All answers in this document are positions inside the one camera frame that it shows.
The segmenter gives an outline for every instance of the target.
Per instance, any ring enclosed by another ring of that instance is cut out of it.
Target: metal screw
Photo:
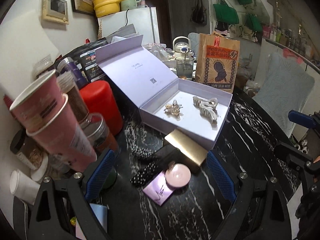
[[[51,180],[51,178],[49,176],[44,177],[43,182],[44,183],[48,183]]]
[[[275,177],[271,177],[271,178],[270,178],[270,181],[271,181],[272,183],[277,183],[277,182],[278,182],[278,179],[275,178]]]
[[[246,179],[248,177],[248,174],[246,174],[245,172],[241,172],[239,176],[241,179]]]
[[[82,176],[82,173],[81,173],[81,172],[76,172],[76,173],[73,175],[73,177],[74,177],[75,179],[79,179],[79,178],[81,178],[81,176]]]

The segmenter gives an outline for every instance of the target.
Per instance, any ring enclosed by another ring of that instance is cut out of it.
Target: silver hair clip
[[[200,115],[209,118],[211,123],[217,120],[218,117],[216,113],[213,111],[213,107],[211,104],[200,103],[199,109],[200,109]]]
[[[211,98],[211,99],[204,99],[204,98],[199,98],[194,96],[193,97],[193,104],[197,107],[200,106],[201,102],[206,102],[210,104],[210,107],[212,107],[213,110],[216,109],[217,105],[218,105],[218,100],[217,98]]]
[[[180,108],[183,108],[182,105],[178,105],[177,100],[174,100],[172,104],[165,105],[164,112],[166,114],[179,115]]]

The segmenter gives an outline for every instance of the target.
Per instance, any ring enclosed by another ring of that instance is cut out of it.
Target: food packaging bag
[[[196,82],[229,93],[233,92],[240,52],[240,41],[200,34]]]

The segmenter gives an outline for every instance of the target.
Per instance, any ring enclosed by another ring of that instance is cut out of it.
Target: red canister
[[[122,116],[107,81],[99,80],[90,83],[80,90],[80,94],[90,113],[102,114],[113,135],[121,131]]]

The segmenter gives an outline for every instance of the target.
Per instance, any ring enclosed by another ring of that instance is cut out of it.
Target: yellow electric pot
[[[93,0],[97,18],[120,12],[120,2],[124,0]]]

